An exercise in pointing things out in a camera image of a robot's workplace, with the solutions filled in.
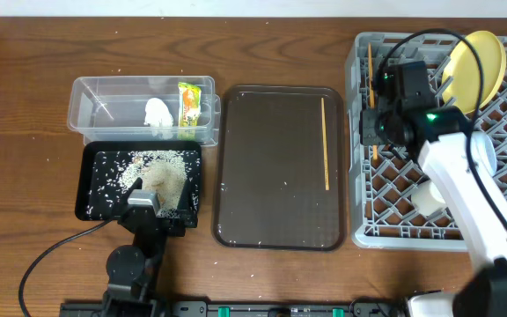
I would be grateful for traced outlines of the yellow plate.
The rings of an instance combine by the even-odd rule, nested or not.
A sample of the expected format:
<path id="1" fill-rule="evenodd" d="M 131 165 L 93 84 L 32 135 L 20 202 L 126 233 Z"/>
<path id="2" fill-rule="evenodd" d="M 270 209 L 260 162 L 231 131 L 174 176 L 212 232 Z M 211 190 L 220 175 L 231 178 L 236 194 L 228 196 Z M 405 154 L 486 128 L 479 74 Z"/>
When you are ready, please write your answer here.
<path id="1" fill-rule="evenodd" d="M 481 107 L 485 107 L 496 95 L 506 69 L 506 53 L 503 43 L 489 31 L 470 33 L 466 40 L 474 47 L 480 57 L 483 70 Z M 468 46 L 460 41 L 449 55 L 450 62 L 445 66 L 442 81 L 449 77 L 451 83 L 442 93 L 447 103 L 455 99 L 454 106 L 464 114 L 475 109 L 480 87 L 479 71 L 474 54 Z"/>

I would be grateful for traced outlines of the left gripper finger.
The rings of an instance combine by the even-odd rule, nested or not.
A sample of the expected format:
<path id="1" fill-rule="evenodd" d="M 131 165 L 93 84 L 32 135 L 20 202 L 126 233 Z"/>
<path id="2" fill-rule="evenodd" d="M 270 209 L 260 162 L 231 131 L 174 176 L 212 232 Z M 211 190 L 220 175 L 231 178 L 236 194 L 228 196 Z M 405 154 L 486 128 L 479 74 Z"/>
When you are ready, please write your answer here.
<path id="1" fill-rule="evenodd" d="M 192 191 L 189 180 L 186 180 L 178 202 L 180 218 L 189 218 L 192 215 Z"/>
<path id="2" fill-rule="evenodd" d="M 141 189 L 143 187 L 143 180 L 138 177 L 135 178 L 131 183 L 125 183 L 123 193 L 124 194 L 130 194 L 134 190 Z"/>

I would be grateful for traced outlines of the white napkin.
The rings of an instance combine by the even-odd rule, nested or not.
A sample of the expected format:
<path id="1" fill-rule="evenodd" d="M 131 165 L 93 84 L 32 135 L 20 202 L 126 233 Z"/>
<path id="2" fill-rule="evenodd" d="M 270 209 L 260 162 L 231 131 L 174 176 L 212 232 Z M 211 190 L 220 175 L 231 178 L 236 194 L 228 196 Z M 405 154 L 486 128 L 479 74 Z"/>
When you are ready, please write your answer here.
<path id="1" fill-rule="evenodd" d="M 153 128 L 169 128 L 173 126 L 173 117 L 163 100 L 152 98 L 147 101 L 144 124 Z"/>

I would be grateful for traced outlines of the wooden chopstick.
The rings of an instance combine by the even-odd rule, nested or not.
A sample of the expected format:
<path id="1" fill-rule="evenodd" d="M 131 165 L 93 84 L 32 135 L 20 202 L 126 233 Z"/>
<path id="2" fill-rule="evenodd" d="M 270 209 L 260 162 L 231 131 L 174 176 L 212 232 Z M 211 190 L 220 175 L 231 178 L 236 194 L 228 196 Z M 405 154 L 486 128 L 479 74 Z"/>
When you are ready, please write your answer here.
<path id="1" fill-rule="evenodd" d="M 329 168 L 328 168 L 328 155 L 327 155 L 327 123 L 326 123 L 325 100 L 323 97 L 320 98 L 320 111 L 321 111 L 321 130 L 322 130 L 325 190 L 329 191 L 330 185 L 329 185 Z"/>
<path id="2" fill-rule="evenodd" d="M 376 123 L 376 112 L 375 110 L 375 96 L 374 96 L 374 89 L 372 86 L 372 80 L 373 80 L 373 61 L 372 61 L 372 47 L 371 43 L 368 43 L 367 45 L 367 54 L 368 54 L 368 71 L 369 71 L 369 107 L 370 107 L 370 120 L 371 120 L 371 127 L 373 128 L 373 132 L 375 132 L 375 123 Z M 378 159 L 378 146 L 374 144 L 372 146 L 372 161 L 376 161 Z"/>

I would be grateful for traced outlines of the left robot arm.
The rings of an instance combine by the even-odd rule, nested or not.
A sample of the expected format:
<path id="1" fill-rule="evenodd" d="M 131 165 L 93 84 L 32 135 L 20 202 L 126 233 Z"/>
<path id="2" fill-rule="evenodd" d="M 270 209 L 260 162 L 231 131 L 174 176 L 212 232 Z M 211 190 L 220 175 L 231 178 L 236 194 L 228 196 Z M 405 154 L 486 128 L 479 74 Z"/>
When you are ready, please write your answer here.
<path id="1" fill-rule="evenodd" d="M 107 258 L 107 290 L 100 314 L 105 317 L 159 317 L 170 314 L 169 304 L 156 294 L 158 271 L 166 241 L 182 237 L 197 225 L 198 203 L 194 186 L 185 181 L 177 217 L 159 217 L 159 198 L 142 189 L 138 178 L 121 196 L 111 219 L 134 234 L 130 245 L 117 247 Z"/>

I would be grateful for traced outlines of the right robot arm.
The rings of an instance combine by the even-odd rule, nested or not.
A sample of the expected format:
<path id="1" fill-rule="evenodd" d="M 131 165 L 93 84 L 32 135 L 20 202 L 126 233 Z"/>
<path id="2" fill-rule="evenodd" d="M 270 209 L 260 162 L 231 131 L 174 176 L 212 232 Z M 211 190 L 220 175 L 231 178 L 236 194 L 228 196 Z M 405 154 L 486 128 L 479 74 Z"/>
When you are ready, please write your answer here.
<path id="1" fill-rule="evenodd" d="M 407 148 L 445 200 L 474 266 L 461 291 L 410 297 L 407 314 L 507 317 L 507 200 L 492 176 L 490 139 L 456 107 L 366 109 L 360 119 L 362 144 Z"/>

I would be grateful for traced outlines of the green orange snack wrapper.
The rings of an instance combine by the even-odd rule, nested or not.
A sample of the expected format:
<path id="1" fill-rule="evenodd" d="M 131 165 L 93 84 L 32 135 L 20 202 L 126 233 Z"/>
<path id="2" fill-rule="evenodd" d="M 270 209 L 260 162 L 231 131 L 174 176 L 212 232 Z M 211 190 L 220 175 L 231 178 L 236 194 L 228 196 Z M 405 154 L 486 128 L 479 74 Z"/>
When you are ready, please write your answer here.
<path id="1" fill-rule="evenodd" d="M 178 114 L 178 138 L 190 140 L 195 136 L 195 127 L 201 115 L 202 90 L 197 85 L 178 83 L 180 93 L 180 108 Z"/>

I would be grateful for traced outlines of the light blue bowl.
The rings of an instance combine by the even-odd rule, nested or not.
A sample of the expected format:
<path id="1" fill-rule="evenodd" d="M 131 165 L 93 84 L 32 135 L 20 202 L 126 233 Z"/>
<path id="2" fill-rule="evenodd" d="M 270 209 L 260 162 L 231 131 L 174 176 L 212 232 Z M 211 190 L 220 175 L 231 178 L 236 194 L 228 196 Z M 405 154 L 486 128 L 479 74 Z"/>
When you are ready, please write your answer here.
<path id="1" fill-rule="evenodd" d="M 472 152 L 481 160 L 488 173 L 494 176 L 497 170 L 496 152 L 491 139 L 486 133 L 475 131 L 472 134 Z"/>

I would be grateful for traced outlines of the white cup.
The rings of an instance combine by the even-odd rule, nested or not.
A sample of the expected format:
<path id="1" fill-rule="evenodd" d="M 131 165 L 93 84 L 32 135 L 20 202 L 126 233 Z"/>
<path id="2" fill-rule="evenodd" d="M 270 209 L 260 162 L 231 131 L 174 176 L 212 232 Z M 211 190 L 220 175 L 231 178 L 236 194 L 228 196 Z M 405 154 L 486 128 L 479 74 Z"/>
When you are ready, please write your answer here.
<path id="1" fill-rule="evenodd" d="M 429 217 L 446 208 L 444 198 L 432 181 L 425 181 L 418 185 L 412 192 L 411 201 L 418 213 L 424 217 Z"/>

